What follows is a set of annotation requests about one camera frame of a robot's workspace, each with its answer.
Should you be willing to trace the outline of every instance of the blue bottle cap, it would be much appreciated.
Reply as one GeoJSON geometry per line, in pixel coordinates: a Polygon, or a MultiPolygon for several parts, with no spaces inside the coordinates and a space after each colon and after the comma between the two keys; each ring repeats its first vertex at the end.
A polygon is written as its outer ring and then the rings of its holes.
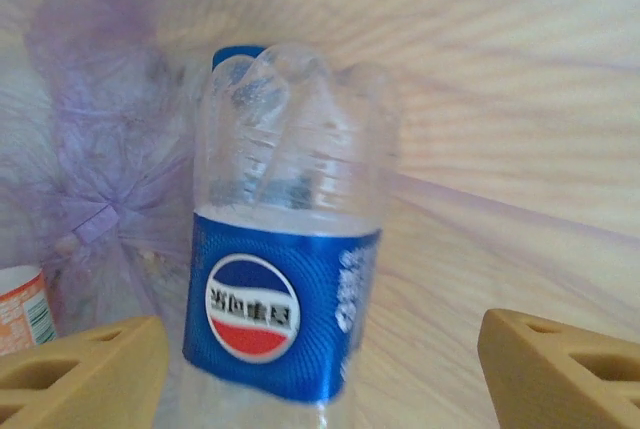
{"type": "Polygon", "coordinates": [[[218,49],[213,55],[212,70],[216,68],[218,64],[226,61],[233,56],[249,56],[258,57],[266,49],[265,46],[229,46],[218,49]]]}

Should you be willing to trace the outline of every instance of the red white and blue logo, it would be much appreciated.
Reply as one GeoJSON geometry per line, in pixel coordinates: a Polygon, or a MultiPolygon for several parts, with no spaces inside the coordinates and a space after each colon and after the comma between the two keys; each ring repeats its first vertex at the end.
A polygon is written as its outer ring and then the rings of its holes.
{"type": "Polygon", "coordinates": [[[249,254],[220,259],[207,279],[209,326],[236,358],[264,364],[282,356],[300,328],[300,304],[287,278],[249,254]]]}

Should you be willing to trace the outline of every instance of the blue label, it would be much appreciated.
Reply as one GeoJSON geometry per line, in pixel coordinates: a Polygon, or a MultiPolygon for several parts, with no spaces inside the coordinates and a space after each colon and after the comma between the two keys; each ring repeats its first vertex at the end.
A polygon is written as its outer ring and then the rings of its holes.
{"type": "Polygon", "coordinates": [[[361,340],[379,237],[272,233],[196,214],[185,358],[285,399],[333,398],[361,340]]]}

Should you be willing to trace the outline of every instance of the plastic water bottle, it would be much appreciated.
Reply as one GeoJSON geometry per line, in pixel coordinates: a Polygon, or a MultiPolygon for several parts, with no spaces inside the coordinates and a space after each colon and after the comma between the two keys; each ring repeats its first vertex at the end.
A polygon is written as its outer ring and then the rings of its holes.
{"type": "Polygon", "coordinates": [[[350,428],[398,99],[379,68],[334,72],[298,44],[214,65],[178,427],[350,428]]]}

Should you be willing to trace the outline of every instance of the orange can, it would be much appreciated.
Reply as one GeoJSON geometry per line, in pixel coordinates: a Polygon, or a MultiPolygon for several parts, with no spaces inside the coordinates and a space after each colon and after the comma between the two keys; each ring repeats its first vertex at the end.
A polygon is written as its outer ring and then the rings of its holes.
{"type": "Polygon", "coordinates": [[[0,269],[0,355],[56,337],[42,270],[37,266],[0,269]]]}

